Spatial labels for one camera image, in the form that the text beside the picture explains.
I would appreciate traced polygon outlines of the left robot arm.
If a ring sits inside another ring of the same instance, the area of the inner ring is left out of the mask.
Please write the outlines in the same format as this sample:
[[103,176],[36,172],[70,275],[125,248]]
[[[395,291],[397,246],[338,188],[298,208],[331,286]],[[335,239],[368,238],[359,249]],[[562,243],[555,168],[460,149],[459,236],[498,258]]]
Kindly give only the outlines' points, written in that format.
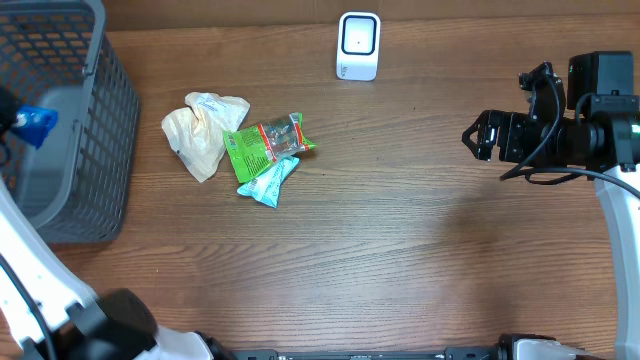
[[[55,220],[78,220],[104,233],[121,226],[135,140],[125,161],[109,171],[111,148],[86,135],[76,142],[74,174],[65,182]],[[1,191],[1,309],[26,359],[230,359],[217,340],[158,325],[131,291],[97,296],[51,252],[15,204]]]

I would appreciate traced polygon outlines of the green candy bag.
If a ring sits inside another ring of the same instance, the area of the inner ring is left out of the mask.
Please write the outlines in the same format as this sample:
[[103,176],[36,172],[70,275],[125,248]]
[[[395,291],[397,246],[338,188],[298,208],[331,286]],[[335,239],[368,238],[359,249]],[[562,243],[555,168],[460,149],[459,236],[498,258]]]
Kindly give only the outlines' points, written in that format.
[[303,114],[294,112],[235,132],[224,131],[238,182],[247,183],[283,158],[314,149],[316,145],[303,134],[302,121]]

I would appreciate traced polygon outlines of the teal snack packet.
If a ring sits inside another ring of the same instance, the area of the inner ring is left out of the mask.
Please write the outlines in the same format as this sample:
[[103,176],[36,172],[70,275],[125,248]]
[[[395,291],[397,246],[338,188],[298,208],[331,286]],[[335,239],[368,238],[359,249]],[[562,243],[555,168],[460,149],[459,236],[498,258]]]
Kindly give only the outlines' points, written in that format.
[[241,185],[237,193],[251,197],[263,205],[277,208],[282,184],[296,169],[299,162],[297,157],[285,157],[261,175]]

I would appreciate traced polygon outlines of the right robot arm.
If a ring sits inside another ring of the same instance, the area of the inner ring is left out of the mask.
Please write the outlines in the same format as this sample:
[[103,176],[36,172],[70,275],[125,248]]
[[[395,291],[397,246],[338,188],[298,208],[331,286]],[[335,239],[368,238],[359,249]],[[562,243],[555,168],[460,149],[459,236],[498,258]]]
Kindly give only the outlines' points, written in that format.
[[461,141],[489,161],[499,151],[513,167],[501,175],[555,186],[585,177],[603,210],[617,291],[618,359],[639,356],[639,97],[629,51],[572,57],[562,80],[543,62],[519,76],[525,113],[485,110]]

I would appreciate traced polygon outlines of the blue oreo packet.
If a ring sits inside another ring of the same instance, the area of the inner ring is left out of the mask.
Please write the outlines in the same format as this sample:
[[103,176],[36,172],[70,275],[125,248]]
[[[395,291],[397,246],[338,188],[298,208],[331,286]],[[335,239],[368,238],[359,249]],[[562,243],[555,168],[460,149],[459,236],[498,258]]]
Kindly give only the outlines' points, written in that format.
[[57,122],[58,112],[55,110],[22,106],[16,114],[16,121],[10,131],[26,143],[39,149]]

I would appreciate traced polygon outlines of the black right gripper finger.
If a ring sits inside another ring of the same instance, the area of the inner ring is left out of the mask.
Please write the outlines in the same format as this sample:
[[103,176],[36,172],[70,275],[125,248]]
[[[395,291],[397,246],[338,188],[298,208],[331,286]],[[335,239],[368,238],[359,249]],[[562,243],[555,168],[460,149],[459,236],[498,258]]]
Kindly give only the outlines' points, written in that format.
[[494,138],[495,129],[491,124],[492,113],[493,110],[483,111],[476,121],[463,132],[462,137],[470,138],[472,134],[476,134],[479,138]]
[[477,160],[491,160],[493,150],[491,135],[480,130],[468,130],[462,134],[462,142]]

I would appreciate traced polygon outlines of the beige snack bag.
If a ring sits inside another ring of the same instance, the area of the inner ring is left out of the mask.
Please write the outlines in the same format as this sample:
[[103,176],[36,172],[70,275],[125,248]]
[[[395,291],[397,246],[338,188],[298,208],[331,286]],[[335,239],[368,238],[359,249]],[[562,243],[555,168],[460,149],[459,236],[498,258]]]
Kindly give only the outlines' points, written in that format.
[[224,132],[239,129],[250,104],[241,97],[201,92],[186,95],[185,104],[169,113],[161,128],[189,173],[203,183],[216,173],[226,152]]

